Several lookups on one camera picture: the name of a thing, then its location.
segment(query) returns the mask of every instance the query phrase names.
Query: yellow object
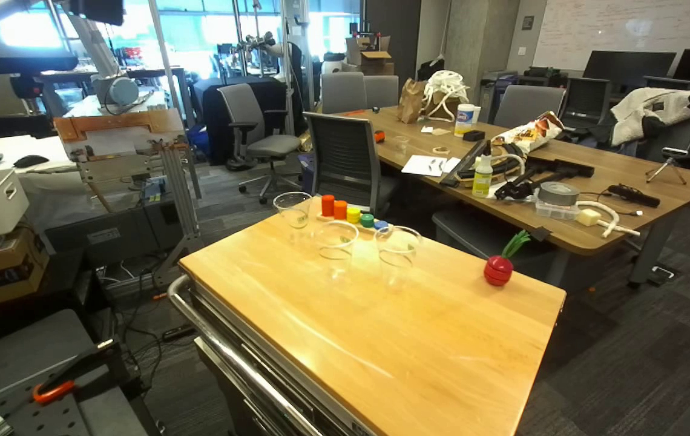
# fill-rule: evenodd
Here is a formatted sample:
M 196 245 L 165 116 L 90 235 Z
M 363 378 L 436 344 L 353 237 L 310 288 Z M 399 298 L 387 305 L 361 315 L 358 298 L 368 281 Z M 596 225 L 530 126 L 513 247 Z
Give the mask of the yellow object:
M 346 220 L 353 225 L 361 225 L 361 208 L 349 206 L 346 208 Z
M 576 213 L 576 220 L 579 220 L 581 225 L 596 225 L 600 218 L 603 218 L 603 216 L 600 216 L 598 211 L 593 211 L 593 208 L 581 208 L 581 211 Z
M 472 194 L 489 196 L 491 187 L 491 155 L 475 157 Z

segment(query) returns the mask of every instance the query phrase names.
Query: papers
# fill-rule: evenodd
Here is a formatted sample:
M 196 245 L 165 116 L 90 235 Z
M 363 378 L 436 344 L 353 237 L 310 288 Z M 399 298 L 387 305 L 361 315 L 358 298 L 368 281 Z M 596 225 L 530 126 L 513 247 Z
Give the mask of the papers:
M 441 177 L 443 172 L 450 172 L 458 162 L 460 157 L 412 155 L 402 172 Z

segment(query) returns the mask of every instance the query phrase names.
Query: chair backrest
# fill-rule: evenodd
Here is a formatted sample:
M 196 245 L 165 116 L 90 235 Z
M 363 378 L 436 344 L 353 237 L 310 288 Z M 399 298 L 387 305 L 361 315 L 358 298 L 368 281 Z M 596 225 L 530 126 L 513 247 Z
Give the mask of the chair backrest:
M 322 75 L 320 111 L 351 111 L 366 107 L 363 73 Z
M 380 189 L 380 160 L 373 145 L 373 128 L 363 119 L 307 114 L 315 179 L 312 191 L 334 194 L 349 203 L 375 211 Z
M 264 111 L 247 82 L 228 85 L 218 92 L 223 94 L 232 124 L 254 124 L 254 128 L 247 131 L 245 143 L 254 143 L 266 136 Z
M 642 138 L 634 155 L 656 162 L 666 160 L 668 155 L 690 157 L 690 119 Z
M 559 119 L 571 128 L 598 126 L 610 109 L 610 80 L 603 78 L 569 78 Z
M 397 75 L 366 75 L 366 107 L 397 107 Z
M 521 126 L 537 119 L 542 111 L 559 111 L 564 99 L 564 87 L 533 87 L 533 85 L 508 85 L 494 124 L 496 126 Z
M 690 80 L 675 80 L 675 78 L 663 78 L 663 75 L 644 75 L 642 82 L 646 87 L 690 90 Z

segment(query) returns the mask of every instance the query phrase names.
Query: desk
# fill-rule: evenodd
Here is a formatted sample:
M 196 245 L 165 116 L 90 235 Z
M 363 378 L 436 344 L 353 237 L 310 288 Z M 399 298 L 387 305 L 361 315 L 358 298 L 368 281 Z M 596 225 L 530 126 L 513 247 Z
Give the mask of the desk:
M 378 155 L 390 167 L 402 167 L 409 155 L 433 155 L 431 150 L 436 145 L 448 145 L 450 155 L 465 155 L 470 150 L 470 143 L 455 138 L 455 136 L 421 136 L 419 124 L 399 124 L 397 109 L 387 107 L 380 114 L 373 111 L 353 111 L 351 116 L 368 119 L 375 128 L 385 131 L 387 140 L 378 145 Z M 487 138 L 501 133 L 504 128 L 491 124 L 477 124 L 479 131 L 487 133 Z M 622 216 L 620 225 L 637 228 L 637 230 L 651 230 L 642 247 L 642 257 L 634 264 L 634 271 L 629 276 L 629 283 L 639 286 L 651 274 L 651 266 L 659 262 L 661 247 L 666 245 L 671 235 L 671 223 L 675 211 L 685 208 L 690 203 L 690 170 L 680 167 L 680 174 L 688 184 L 680 184 L 678 174 L 661 174 L 654 184 L 646 184 L 646 172 L 656 170 L 659 162 L 617 155 L 608 150 L 596 148 L 581 148 L 562 140 L 552 140 L 550 145 L 533 153 L 535 157 L 545 160 L 571 160 L 596 167 L 593 177 L 588 179 L 567 179 L 576 191 L 586 194 L 581 199 L 596 199 L 600 191 L 605 191 L 610 184 L 629 184 L 639 191 L 661 199 L 659 208 L 642 208 L 644 216 Z M 426 184 L 438 187 L 438 179 L 421 177 Z M 554 218 L 537 216 L 530 203 L 506 203 L 496 199 L 479 199 L 472 196 L 470 189 L 443 189 L 453 194 L 455 199 L 482 208 L 516 228 L 525 230 L 547 230 L 547 240 L 557 247 L 562 247 L 567 254 L 596 254 L 600 249 L 608 249 L 617 245 L 625 235 L 613 233 L 610 237 L 600 237 L 600 228 L 583 228 L 579 223 L 564 223 Z M 605 196 L 603 199 L 615 211 L 634 211 L 639 206 L 617 201 Z
M 191 300 L 223 339 L 213 358 L 225 371 L 242 356 L 320 434 L 516 431 L 564 291 L 521 274 L 491 288 L 482 259 L 433 240 L 390 288 L 366 235 L 332 283 L 317 254 L 291 240 L 274 216 L 182 259 L 196 281 Z M 179 296 L 172 303 L 191 317 L 194 303 Z M 261 405 L 245 390 L 245 402 Z

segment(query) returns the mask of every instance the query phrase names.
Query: clear glass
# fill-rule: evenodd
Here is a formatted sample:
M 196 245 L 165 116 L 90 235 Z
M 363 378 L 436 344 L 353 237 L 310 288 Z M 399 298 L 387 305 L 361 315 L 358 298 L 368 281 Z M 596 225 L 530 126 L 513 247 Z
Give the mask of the clear glass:
M 421 249 L 421 235 L 414 228 L 390 225 L 387 233 L 375 235 L 375 245 L 383 281 L 387 286 L 399 286 Z
M 312 196 L 305 191 L 286 191 L 274 196 L 274 208 L 278 211 L 278 216 L 286 220 L 286 225 L 291 225 L 295 233 L 293 237 L 298 240 L 303 228 L 310 220 L 310 211 L 312 211 Z
M 310 245 L 332 281 L 349 271 L 356 237 L 358 228 L 346 220 L 317 220 L 310 228 Z

